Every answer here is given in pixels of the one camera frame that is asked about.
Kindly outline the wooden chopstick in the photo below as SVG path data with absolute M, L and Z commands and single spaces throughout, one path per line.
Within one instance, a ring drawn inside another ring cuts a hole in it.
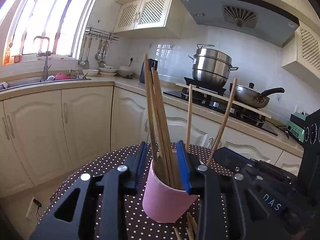
M 189 212 L 187 212 L 187 224 L 188 224 L 188 231 L 196 235 L 197 223 L 195 222 L 195 219 L 191 216 Z
M 211 154 L 210 154 L 210 156 L 209 156 L 209 158 L 208 158 L 208 160 L 206 162 L 207 166 L 210 165 L 210 163 L 211 163 L 211 161 L 213 159 L 213 155 L 214 155 L 215 151 L 217 150 L 217 147 L 219 145 L 219 142 L 220 142 L 221 137 L 223 135 L 223 132 L 225 130 L 225 126 L 227 124 L 229 113 L 230 113 L 230 110 L 231 110 L 231 107 L 232 107 L 232 104 L 233 104 L 233 101 L 234 101 L 234 96 L 235 96 L 235 90 L 236 90 L 237 83 L 238 83 L 238 80 L 234 79 L 233 85 L 232 85 L 232 90 L 231 90 L 231 93 L 230 93 L 230 97 L 228 99 L 227 108 L 226 108 L 226 111 L 225 111 L 225 114 L 224 114 L 224 117 L 223 117 L 223 121 L 222 121 L 222 123 L 220 125 L 219 132 L 218 132 L 218 134 L 216 136 L 216 139 L 214 141 Z
M 151 93 L 151 110 L 152 110 L 152 119 L 153 119 L 153 131 L 155 134 L 155 144 L 157 144 L 158 151 L 156 152 L 154 169 L 157 172 L 157 176 L 159 179 L 166 183 L 168 186 L 171 186 L 173 180 L 172 175 L 170 174 L 168 164 L 167 164 L 167 156 L 165 153 L 164 139 L 161 132 L 161 125 L 159 122 L 159 117 L 156 109 L 156 99 L 155 92 L 153 88 L 153 81 L 151 72 L 148 70 L 148 83 L 149 83 L 149 91 Z
M 185 228 L 185 229 L 186 229 L 187 235 L 188 235 L 188 237 L 189 237 L 189 240 L 194 240 L 193 231 L 190 230 L 189 228 Z
M 148 119 L 149 119 L 149 129 L 150 129 L 150 139 L 151 139 L 151 151 L 152 151 L 152 158 L 153 158 L 153 170 L 156 173 L 158 171 L 157 169 L 158 160 L 157 160 L 155 130 L 154 130 L 153 116 L 152 116 L 151 86 L 149 82 L 149 59 L 147 54 L 144 54 L 144 80 L 145 80 L 145 90 L 146 90 L 147 105 L 148 105 Z
M 192 119 L 192 107 L 193 107 L 193 87 L 189 85 L 189 101 L 188 101 L 188 119 L 187 119 L 187 133 L 185 138 L 185 150 L 189 152 L 190 134 L 191 134 L 191 119 Z
M 178 172 L 177 160 L 172 151 L 160 80 L 158 77 L 158 72 L 154 67 L 151 68 L 151 72 L 153 77 L 153 90 L 156 101 L 157 120 L 159 121 L 159 125 L 157 125 L 157 127 L 159 128 L 161 133 L 160 142 L 163 146 L 163 149 L 161 150 L 161 158 L 164 161 L 164 169 L 168 174 L 169 186 L 174 189 L 180 190 L 182 188 L 181 179 Z
M 174 228 L 174 232 L 175 232 L 175 235 L 177 237 L 177 240 L 182 240 L 182 237 L 180 236 L 180 233 L 179 233 L 177 228 Z

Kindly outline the pink cylindrical utensil cup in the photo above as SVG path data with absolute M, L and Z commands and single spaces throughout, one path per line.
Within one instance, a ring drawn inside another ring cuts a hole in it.
M 189 195 L 164 184 L 150 165 L 149 174 L 142 200 L 145 214 L 158 223 L 176 222 L 197 200 L 198 196 Z

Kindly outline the green kitchen appliance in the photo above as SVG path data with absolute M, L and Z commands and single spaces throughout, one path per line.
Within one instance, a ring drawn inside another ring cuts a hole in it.
M 309 138 L 309 129 L 305 132 L 305 119 L 306 115 L 295 112 L 287 123 L 289 133 L 301 144 Z

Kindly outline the cream lower kitchen cabinets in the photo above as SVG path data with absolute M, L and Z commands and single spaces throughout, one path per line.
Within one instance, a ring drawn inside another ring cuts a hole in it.
M 163 95 L 171 142 L 185 140 L 188 103 Z M 46 183 L 96 157 L 150 141 L 144 88 L 62 82 L 1 92 L 1 197 Z M 190 143 L 211 148 L 223 114 L 193 105 Z M 222 146 L 297 174 L 303 148 L 229 118 Z

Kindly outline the kitchen window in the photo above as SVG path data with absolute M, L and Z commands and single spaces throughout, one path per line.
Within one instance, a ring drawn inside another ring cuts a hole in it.
M 49 51 L 54 59 L 76 59 L 96 0 L 7 0 L 1 16 L 17 3 L 7 31 L 2 64 L 39 60 Z

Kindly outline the brown polka dot tablecloth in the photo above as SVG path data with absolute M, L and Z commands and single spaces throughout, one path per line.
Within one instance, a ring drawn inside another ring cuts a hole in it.
M 80 228 L 75 234 L 68 236 L 74 221 L 75 201 L 79 200 L 81 191 L 76 187 L 81 182 L 82 174 L 89 174 L 92 179 L 106 175 L 112 169 L 123 164 L 127 157 L 135 155 L 139 145 L 123 147 L 106 155 L 93 159 L 71 174 L 50 198 L 50 204 L 39 219 L 30 239 L 102 239 L 101 229 L 103 196 L 113 193 L 113 190 L 100 190 L 90 199 L 88 210 L 91 220 L 80 221 Z M 158 223 L 145 214 L 142 207 L 147 176 L 151 164 L 151 155 L 146 156 L 146 166 L 140 178 L 140 188 L 135 196 L 125 195 L 124 213 L 126 226 L 122 239 L 174 239 L 174 227 L 179 229 L 187 224 L 183 215 L 174 223 Z

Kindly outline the black gas stove top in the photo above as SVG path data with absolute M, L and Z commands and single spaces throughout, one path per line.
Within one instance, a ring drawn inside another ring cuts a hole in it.
M 185 101 L 189 100 L 188 88 L 183 88 L 182 91 L 166 91 L 164 92 L 164 94 L 173 96 L 175 98 L 179 98 Z M 228 99 L 221 100 L 221 99 L 218 99 L 217 97 L 193 90 L 193 103 L 202 107 L 206 107 L 212 111 L 225 114 Z M 238 106 L 235 103 L 232 104 L 229 116 L 237 120 L 240 120 L 242 122 L 245 122 L 251 126 L 262 129 L 263 131 L 270 133 L 272 135 L 275 135 L 275 136 L 278 135 L 276 131 L 272 128 L 272 126 L 266 122 L 266 116 L 260 113 L 254 112 L 252 110 L 249 110 L 247 108 Z

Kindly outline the stainless steel steamer pot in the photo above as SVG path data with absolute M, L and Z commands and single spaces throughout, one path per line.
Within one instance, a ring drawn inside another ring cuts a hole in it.
M 212 44 L 197 44 L 196 53 L 188 55 L 193 61 L 192 76 L 194 80 L 222 88 L 230 72 L 239 67 L 232 66 L 232 58 L 213 47 Z

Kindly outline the white bowls on counter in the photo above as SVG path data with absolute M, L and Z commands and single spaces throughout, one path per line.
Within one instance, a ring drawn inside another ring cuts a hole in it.
M 82 73 L 87 75 L 87 77 L 113 77 L 115 75 L 124 76 L 132 76 L 134 72 L 130 67 L 120 66 L 118 68 L 113 66 L 105 66 L 104 68 L 98 69 L 83 69 Z

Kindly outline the chrome sink faucet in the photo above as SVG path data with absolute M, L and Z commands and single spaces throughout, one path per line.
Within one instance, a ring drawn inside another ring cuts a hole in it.
M 49 59 L 49 56 L 51 55 L 51 52 L 49 51 L 50 38 L 46 37 L 46 36 L 38 35 L 38 36 L 34 37 L 33 42 L 35 42 L 36 39 L 47 40 L 47 42 L 48 42 L 47 50 L 44 53 L 45 62 L 44 62 L 44 68 L 43 68 L 43 73 L 42 73 L 42 80 L 41 80 L 41 81 L 47 81 L 47 79 L 48 79 L 48 70 L 51 67 L 51 66 L 48 65 L 48 59 Z

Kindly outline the grey range hood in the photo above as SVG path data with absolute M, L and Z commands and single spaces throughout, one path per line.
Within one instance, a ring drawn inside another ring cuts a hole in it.
M 197 24 L 232 29 L 282 47 L 299 19 L 262 0 L 180 0 Z

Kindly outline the cream upper lattice cabinet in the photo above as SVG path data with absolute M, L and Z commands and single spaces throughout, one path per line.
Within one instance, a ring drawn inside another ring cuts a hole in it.
M 136 0 L 120 7 L 113 32 L 127 38 L 181 38 L 187 10 L 180 0 Z

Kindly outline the stainless steel sink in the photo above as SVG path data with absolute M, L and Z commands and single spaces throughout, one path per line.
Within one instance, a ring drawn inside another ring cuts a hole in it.
M 1 90 L 11 89 L 15 87 L 34 85 L 43 82 L 55 82 L 55 81 L 75 81 L 75 80 L 91 80 L 86 74 L 80 75 L 78 72 L 76 74 L 62 74 L 58 73 L 56 75 L 49 75 L 47 79 L 42 77 L 29 77 L 26 79 L 14 80 L 14 81 L 3 81 L 1 82 Z

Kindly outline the wall utensil rack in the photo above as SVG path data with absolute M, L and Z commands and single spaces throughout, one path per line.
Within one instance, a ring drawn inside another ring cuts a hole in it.
M 80 56 L 78 60 L 78 65 L 83 69 L 89 68 L 88 58 L 94 38 L 99 41 L 97 52 L 94 56 L 99 68 L 106 66 L 106 55 L 110 44 L 113 41 L 118 41 L 120 39 L 120 37 L 114 33 L 87 26 L 85 28 L 84 38 L 80 47 Z

